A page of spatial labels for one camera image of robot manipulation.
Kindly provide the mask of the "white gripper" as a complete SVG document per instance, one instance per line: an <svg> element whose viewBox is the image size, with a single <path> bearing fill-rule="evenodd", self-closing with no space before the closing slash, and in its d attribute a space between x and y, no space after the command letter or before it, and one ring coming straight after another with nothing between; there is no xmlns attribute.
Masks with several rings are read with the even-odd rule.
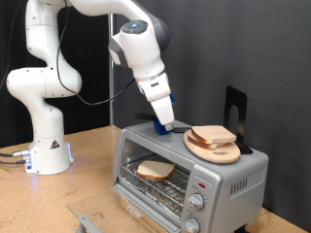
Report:
<svg viewBox="0 0 311 233"><path fill-rule="evenodd" d="M173 130L171 123L174 121L174 112L171 103L171 89L168 84L167 75L161 75L148 80L137 82L139 90L145 95L147 101L152 105L155 115L166 131Z"/></svg>

